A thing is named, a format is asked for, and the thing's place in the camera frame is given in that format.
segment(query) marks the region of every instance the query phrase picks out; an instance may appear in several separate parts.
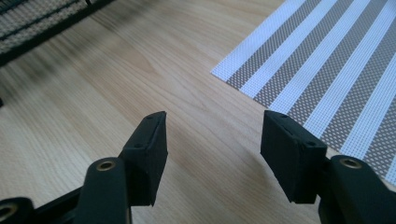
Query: black metal rack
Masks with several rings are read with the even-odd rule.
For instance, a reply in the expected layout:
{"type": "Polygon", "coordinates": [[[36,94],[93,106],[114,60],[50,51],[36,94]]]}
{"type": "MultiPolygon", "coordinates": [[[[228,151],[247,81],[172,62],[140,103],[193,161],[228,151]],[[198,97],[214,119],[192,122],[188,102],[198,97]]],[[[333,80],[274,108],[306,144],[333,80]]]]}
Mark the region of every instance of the black metal rack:
{"type": "Polygon", "coordinates": [[[0,0],[0,67],[114,0],[0,0]]]}

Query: light wood tabletop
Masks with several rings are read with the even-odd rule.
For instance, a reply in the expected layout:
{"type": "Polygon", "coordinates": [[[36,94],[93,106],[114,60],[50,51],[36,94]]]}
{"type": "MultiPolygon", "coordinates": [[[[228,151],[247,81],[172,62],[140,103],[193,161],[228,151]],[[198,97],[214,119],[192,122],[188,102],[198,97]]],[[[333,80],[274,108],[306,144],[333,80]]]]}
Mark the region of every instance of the light wood tabletop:
{"type": "Polygon", "coordinates": [[[117,0],[0,68],[0,199],[38,207],[167,112],[169,156],[134,223],[319,223],[260,155],[264,107],[210,74],[281,0],[117,0]]]}

